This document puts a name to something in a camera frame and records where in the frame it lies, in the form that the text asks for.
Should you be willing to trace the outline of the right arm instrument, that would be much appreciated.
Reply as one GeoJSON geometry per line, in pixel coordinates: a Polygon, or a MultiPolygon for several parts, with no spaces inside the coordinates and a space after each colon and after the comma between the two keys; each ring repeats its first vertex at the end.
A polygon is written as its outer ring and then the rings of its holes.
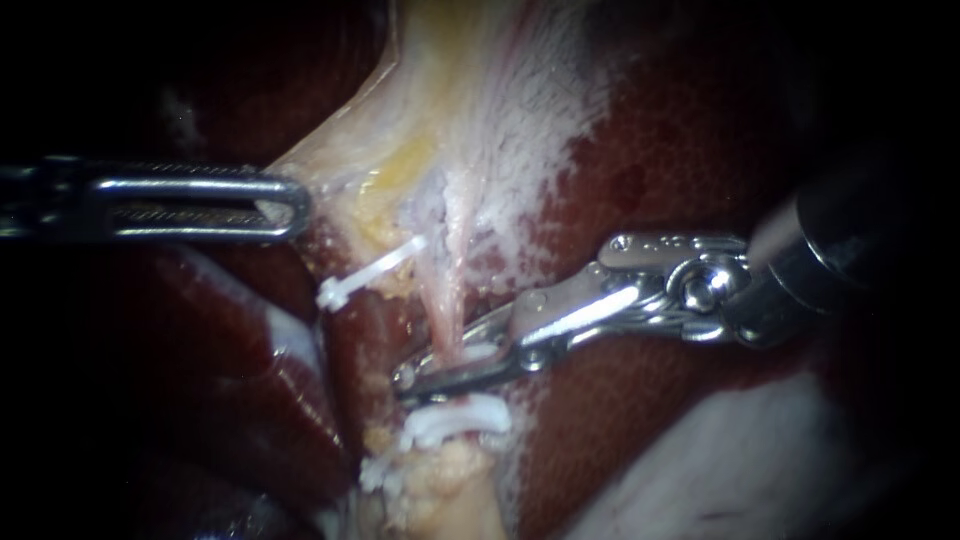
{"type": "Polygon", "coordinates": [[[745,342],[732,302],[756,281],[740,237],[617,233],[575,274],[517,296],[512,355],[522,370],[538,372],[607,336],[745,342]]]}

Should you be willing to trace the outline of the left arm instrument jaw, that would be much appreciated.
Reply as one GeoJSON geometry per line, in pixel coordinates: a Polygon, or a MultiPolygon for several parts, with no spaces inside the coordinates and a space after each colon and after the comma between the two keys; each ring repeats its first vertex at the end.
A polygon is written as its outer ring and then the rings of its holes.
{"type": "Polygon", "coordinates": [[[223,165],[170,161],[96,160],[98,179],[137,178],[243,178],[266,179],[277,175],[252,165],[223,165]]]}
{"type": "Polygon", "coordinates": [[[107,237],[130,241],[280,242],[311,215],[305,188],[272,177],[108,178],[95,207],[107,237]]]}

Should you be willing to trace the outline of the right arm instrument jaw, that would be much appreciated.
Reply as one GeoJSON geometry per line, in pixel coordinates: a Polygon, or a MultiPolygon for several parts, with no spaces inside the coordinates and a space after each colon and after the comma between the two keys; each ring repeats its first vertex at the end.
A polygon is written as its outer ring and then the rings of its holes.
{"type": "Polygon", "coordinates": [[[540,350],[499,350],[490,357],[453,366],[441,366],[427,352],[403,363],[403,402],[443,402],[498,387],[545,368],[546,353],[540,350]]]}
{"type": "MultiPolygon", "coordinates": [[[[432,346],[426,346],[407,360],[430,352],[434,360],[441,366],[453,366],[465,363],[468,360],[487,358],[499,350],[515,350],[513,339],[509,337],[508,323],[512,315],[510,304],[499,307],[468,324],[463,333],[463,349],[461,356],[451,364],[440,362],[439,354],[432,346]]],[[[403,392],[403,363],[400,363],[392,372],[392,389],[403,392]]]]}

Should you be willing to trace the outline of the left arm instrument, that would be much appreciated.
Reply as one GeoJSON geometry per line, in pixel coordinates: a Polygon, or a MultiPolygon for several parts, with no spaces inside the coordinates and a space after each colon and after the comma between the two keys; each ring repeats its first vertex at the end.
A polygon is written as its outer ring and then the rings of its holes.
{"type": "Polygon", "coordinates": [[[51,156],[1,166],[1,239],[80,243],[102,240],[102,172],[82,159],[51,156]]]}

